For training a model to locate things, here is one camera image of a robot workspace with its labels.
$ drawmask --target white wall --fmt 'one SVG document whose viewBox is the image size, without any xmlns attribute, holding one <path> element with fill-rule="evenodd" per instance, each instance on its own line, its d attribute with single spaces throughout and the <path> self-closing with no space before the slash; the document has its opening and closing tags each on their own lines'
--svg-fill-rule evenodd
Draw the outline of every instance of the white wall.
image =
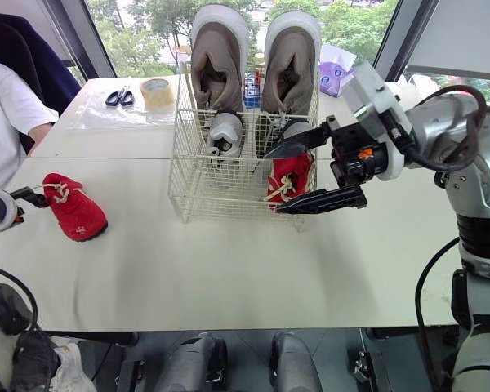
<svg viewBox="0 0 490 392">
<path fill-rule="evenodd" d="M 41 0 L 0 0 L 0 14 L 23 16 L 62 60 L 71 59 Z"/>
<path fill-rule="evenodd" d="M 413 66 L 490 74 L 490 0 L 439 0 Z"/>
</svg>

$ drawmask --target white wire basket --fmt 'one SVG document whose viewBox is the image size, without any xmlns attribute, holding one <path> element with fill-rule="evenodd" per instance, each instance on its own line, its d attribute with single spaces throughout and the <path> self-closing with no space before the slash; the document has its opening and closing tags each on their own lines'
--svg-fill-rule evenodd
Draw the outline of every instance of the white wire basket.
<svg viewBox="0 0 490 392">
<path fill-rule="evenodd" d="M 316 83 L 309 116 L 269 114 L 267 120 L 260 109 L 240 113 L 243 119 L 243 148 L 239 158 L 214 157 L 206 152 L 207 134 L 216 112 L 198 110 L 191 87 L 190 75 L 182 66 L 176 101 L 176 129 L 169 177 L 169 198 L 181 219 L 272 221 L 294 225 L 305 223 L 303 215 L 275 212 L 280 203 L 265 200 L 267 177 L 272 160 L 257 157 L 260 143 L 273 129 L 294 118 L 318 126 L 319 90 Z M 310 191 L 316 189 L 316 155 L 310 168 Z"/>
</svg>

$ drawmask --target red baby shoe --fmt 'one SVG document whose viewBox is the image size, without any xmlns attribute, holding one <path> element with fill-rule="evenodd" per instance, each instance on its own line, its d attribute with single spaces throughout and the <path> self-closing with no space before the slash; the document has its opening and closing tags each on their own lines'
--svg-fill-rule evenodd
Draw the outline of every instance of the red baby shoe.
<svg viewBox="0 0 490 392">
<path fill-rule="evenodd" d="M 275 159 L 268 178 L 269 188 L 266 201 L 285 203 L 310 191 L 312 175 L 310 168 L 314 162 L 311 153 L 294 158 Z"/>
<path fill-rule="evenodd" d="M 48 174 L 43 179 L 43 193 L 64 234 L 72 240 L 87 241 L 107 228 L 104 212 L 79 182 L 61 174 Z"/>
</svg>

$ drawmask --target black scissors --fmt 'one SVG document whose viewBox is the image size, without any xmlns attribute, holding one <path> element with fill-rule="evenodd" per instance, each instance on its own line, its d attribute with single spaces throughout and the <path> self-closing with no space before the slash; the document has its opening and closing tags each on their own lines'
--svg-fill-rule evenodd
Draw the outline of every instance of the black scissors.
<svg viewBox="0 0 490 392">
<path fill-rule="evenodd" d="M 131 90 L 129 90 L 129 86 L 125 86 L 122 90 L 111 92 L 105 100 L 105 104 L 107 106 L 116 106 L 118 104 L 129 106 L 134 104 L 134 96 Z"/>
</svg>

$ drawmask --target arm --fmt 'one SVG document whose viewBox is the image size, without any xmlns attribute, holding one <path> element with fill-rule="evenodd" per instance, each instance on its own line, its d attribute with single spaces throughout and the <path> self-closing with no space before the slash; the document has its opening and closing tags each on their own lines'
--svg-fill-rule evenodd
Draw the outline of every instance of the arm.
<svg viewBox="0 0 490 392">
<path fill-rule="evenodd" d="M 45 135 L 51 130 L 52 125 L 51 124 L 42 124 L 38 125 L 37 127 L 34 127 L 29 131 L 29 136 L 34 140 L 34 146 L 33 148 L 29 151 L 28 157 L 31 156 L 31 153 L 38 147 L 42 139 L 45 137 Z"/>
<path fill-rule="evenodd" d="M 33 152 L 58 120 L 58 113 L 47 108 L 16 73 L 0 81 L 0 105 L 9 123 L 19 132 L 33 138 Z"/>
</svg>

